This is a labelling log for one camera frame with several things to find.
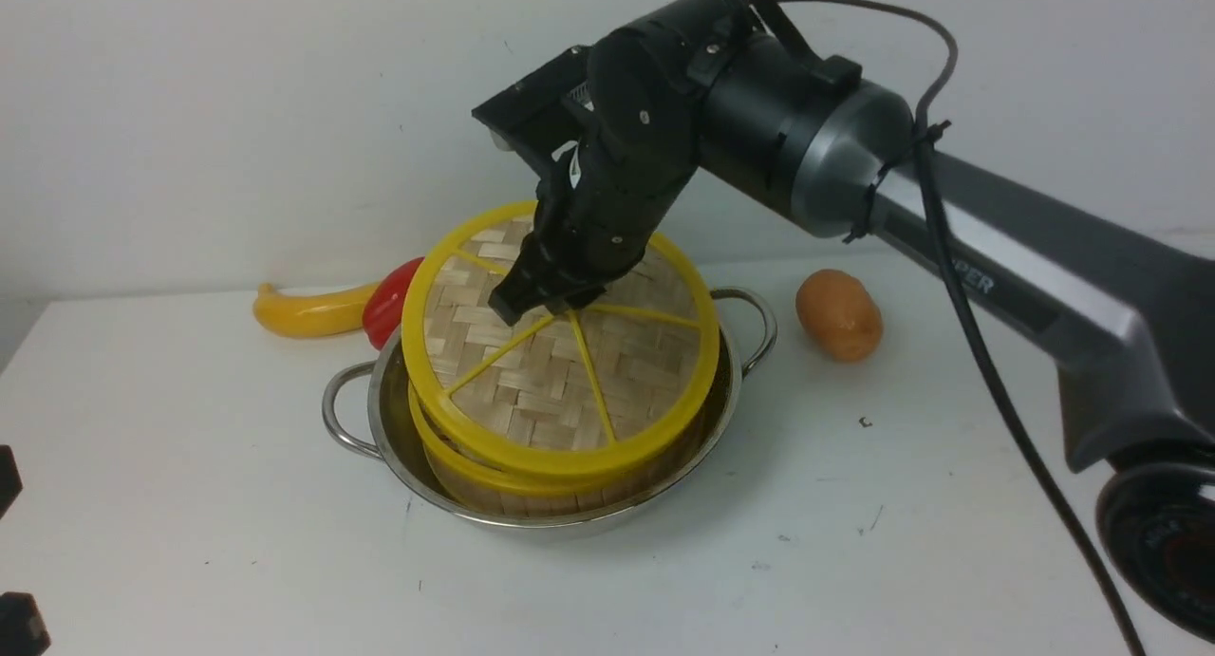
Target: woven bamboo lid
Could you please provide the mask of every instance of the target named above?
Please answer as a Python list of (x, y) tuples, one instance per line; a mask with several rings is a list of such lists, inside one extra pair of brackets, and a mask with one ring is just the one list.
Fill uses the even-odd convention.
[(695, 267), (655, 236), (586, 310), (533, 310), (507, 327), (487, 302), (535, 209), (481, 215), (422, 262), (402, 311), (409, 379), (469, 457), (544, 477), (618, 474), (696, 417), (717, 367), (717, 311)]

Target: bamboo steamer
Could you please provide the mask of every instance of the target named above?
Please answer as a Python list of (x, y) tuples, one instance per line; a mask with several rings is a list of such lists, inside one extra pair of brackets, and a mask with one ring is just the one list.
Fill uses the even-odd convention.
[[(578, 497), (644, 487), (643, 474), (699, 425), (718, 362), (717, 311), (695, 267), (656, 234), (587, 309), (529, 311), (507, 327), (487, 302), (535, 209), (492, 210), (440, 242), (406, 296), (401, 349), (441, 479), (447, 469), (448, 480), (502, 496), (541, 492), (512, 482), (543, 486), (566, 498), (550, 497), (549, 511), (577, 510)], [(499, 497), (486, 505), (526, 509)]]
[(560, 481), (507, 474), (464, 457), (443, 436), (409, 389), (409, 414), (434, 470), (447, 493), (469, 509), (504, 516), (561, 516), (623, 502), (661, 482), (691, 458), (705, 439), (705, 413), (696, 415), (674, 445), (626, 475)]

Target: yellow banana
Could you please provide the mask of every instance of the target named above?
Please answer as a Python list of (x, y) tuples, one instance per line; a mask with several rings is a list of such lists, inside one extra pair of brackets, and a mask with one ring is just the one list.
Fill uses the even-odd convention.
[(272, 284), (260, 284), (253, 317), (267, 332), (293, 339), (312, 339), (355, 332), (362, 327), (363, 307), (379, 283), (324, 295), (283, 295)]

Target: red bell pepper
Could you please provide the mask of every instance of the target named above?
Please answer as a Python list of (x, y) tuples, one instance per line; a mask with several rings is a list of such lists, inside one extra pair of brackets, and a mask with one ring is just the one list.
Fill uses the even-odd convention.
[(386, 276), (363, 307), (363, 332), (372, 347), (382, 350), (392, 332), (401, 326), (401, 309), (405, 306), (405, 293), (408, 293), (414, 272), (422, 264), (422, 258), (401, 264)]

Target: white table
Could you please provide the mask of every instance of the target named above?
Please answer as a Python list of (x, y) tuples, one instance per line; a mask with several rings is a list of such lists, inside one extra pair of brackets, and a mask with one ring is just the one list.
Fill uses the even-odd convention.
[[(865, 364), (826, 362), (797, 327), (795, 289), (829, 266), (882, 306)], [(627, 526), (544, 544), (408, 505), (330, 441), (321, 389), (373, 356), (361, 335), (276, 339), (252, 293), (56, 302), (0, 378), (26, 481), (0, 590), (35, 595), (52, 656), (1124, 652), (940, 284), (889, 254), (703, 273), (780, 315), (725, 439)], [(723, 310), (750, 349), (751, 311)], [(1067, 473), (1050, 362), (985, 324), (1091, 521), (1108, 468)], [(364, 388), (338, 408), (366, 435)], [(1211, 652), (1123, 590), (1151, 654)]]

